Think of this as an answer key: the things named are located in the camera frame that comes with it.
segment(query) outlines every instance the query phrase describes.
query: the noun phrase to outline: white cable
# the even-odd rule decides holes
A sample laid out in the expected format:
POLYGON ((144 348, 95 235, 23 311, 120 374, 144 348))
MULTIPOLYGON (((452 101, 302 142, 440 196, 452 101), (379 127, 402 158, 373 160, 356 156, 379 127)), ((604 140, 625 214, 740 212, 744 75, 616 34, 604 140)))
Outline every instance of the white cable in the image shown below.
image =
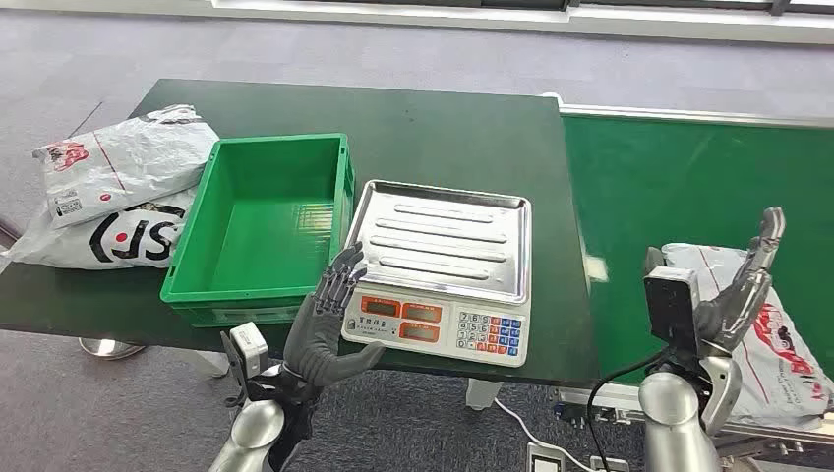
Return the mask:
POLYGON ((524 420, 522 420, 522 419, 521 419, 521 417, 519 417, 518 415, 516 415, 516 414, 515 414, 512 410, 510 410, 509 408, 505 407, 505 406, 504 406, 504 404, 503 404, 503 403, 501 403, 501 402, 500 402, 497 398, 495 399, 495 402, 496 402, 496 404, 497 404, 498 406, 500 406, 500 407, 501 407, 501 409, 502 409, 502 410, 504 410, 504 411, 507 413, 507 415, 509 415, 509 416, 511 416, 511 417, 513 417, 513 418, 515 418, 516 420, 518 420, 518 423, 520 423, 520 424, 521 424, 521 428, 524 430, 524 433, 526 433, 526 434, 527 434, 527 437, 528 437, 528 438, 530 438, 530 440, 531 440, 531 441, 533 441, 534 443, 537 443, 537 444, 539 444, 539 445, 541 445, 541 446, 543 446, 543 447, 549 447, 549 448, 551 448, 551 449, 555 449, 555 450, 557 450, 557 451, 561 452, 562 454, 564 454, 564 455, 565 455, 565 457, 567 457, 568 459, 570 459, 570 461, 572 461, 574 464, 576 464, 577 466, 579 466, 579 468, 581 468, 581 469, 582 469, 582 470, 584 470, 585 472, 597 472, 596 470, 594 470, 594 469, 592 469, 592 468, 588 467, 587 465, 585 465, 585 464, 583 464, 583 463, 579 462, 578 460, 576 460, 576 458, 575 458, 575 457, 573 457, 572 455, 570 455, 570 453, 569 453, 569 452, 567 452, 566 450, 562 449, 561 447, 559 447, 559 446, 557 446, 557 445, 548 444, 548 443, 546 443, 546 442, 543 442, 543 441, 539 441, 539 440, 537 440, 537 439, 536 439, 536 437, 535 437, 535 436, 533 436, 533 434, 532 434, 532 433, 530 433, 530 430, 528 430, 528 429, 527 429, 527 425, 525 425, 525 424, 524 424, 524 420))

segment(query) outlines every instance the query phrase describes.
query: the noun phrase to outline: robotic arm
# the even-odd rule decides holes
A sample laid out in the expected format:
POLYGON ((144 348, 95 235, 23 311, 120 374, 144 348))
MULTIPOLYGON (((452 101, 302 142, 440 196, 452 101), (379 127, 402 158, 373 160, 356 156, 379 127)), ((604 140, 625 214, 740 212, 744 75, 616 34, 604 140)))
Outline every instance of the robotic arm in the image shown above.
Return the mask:
POLYGON ((337 356, 344 309, 365 269, 362 244, 345 249, 307 295, 284 346, 281 364, 266 369, 267 343, 253 323, 222 333, 229 369, 241 385, 226 406, 242 406, 229 439, 209 472, 262 472, 268 461, 279 471, 295 446, 312 433, 311 419, 322 389, 372 368, 383 355, 381 343, 337 356))
POLYGON ((731 353, 764 304, 784 229, 782 209, 766 209, 733 283, 704 302, 691 292, 691 270, 663 267, 663 255, 649 248, 644 282, 652 334, 669 343, 669 354, 638 394, 648 472, 721 470, 710 436, 724 426, 742 388, 731 353))

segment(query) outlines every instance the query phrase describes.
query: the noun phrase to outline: green storage bin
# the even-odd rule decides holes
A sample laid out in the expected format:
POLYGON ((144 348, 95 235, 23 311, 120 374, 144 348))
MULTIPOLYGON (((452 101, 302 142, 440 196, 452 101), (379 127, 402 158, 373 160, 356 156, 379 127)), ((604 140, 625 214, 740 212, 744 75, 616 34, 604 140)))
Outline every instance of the green storage bin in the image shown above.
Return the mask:
POLYGON ((160 298, 193 326, 291 323, 353 217, 343 134, 220 140, 160 298))

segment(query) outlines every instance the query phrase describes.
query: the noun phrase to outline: scale keypad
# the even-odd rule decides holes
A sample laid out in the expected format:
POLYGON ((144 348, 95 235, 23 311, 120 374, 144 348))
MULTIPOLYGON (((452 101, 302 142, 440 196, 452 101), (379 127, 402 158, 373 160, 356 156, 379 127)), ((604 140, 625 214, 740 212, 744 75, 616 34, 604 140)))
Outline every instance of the scale keypad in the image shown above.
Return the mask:
POLYGON ((460 312, 457 323, 457 347, 517 356, 521 322, 509 318, 460 312))

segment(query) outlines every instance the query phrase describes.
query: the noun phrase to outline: green tabletop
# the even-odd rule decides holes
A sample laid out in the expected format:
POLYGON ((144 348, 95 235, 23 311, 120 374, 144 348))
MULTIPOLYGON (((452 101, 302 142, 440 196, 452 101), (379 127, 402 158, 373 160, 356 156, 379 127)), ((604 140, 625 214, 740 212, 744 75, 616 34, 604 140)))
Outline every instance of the green tabletop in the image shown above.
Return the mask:
MULTIPOLYGON (((162 80, 134 116, 173 103, 194 104, 224 138, 345 133, 358 186, 379 178, 528 198, 534 264, 526 364, 502 368, 390 349, 380 367, 540 384, 598 377, 554 99, 162 80)), ((159 301, 163 275, 12 264, 0 274, 0 328, 220 350, 219 329, 192 328, 159 301)), ((280 356, 288 326, 262 330, 280 356)), ((343 342, 340 349, 360 347, 343 342)))
POLYGON ((563 121, 585 246, 608 268, 608 281, 591 285, 602 372, 660 347, 649 334, 641 281, 646 245, 745 248, 762 210, 781 206, 787 228, 773 286, 823 370, 834 375, 834 130, 683 115, 563 112, 563 121))

